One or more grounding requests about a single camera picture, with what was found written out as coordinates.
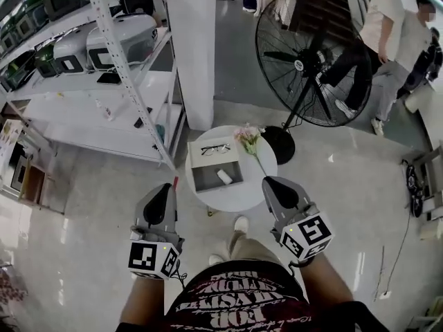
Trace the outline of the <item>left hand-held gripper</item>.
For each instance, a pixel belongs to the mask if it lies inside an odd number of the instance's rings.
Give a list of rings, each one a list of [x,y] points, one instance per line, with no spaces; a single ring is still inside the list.
[[[136,205],[128,269],[137,277],[169,280],[177,271],[184,238],[151,225],[174,226],[177,196],[171,183],[159,185]]]

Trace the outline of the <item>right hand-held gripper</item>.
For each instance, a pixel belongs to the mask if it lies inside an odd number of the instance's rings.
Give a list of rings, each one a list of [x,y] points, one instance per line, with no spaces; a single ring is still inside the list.
[[[328,247],[334,238],[329,218],[314,202],[299,206],[299,193],[307,198],[299,184],[281,176],[266,176],[262,191],[275,218],[271,234],[297,262],[313,259]]]

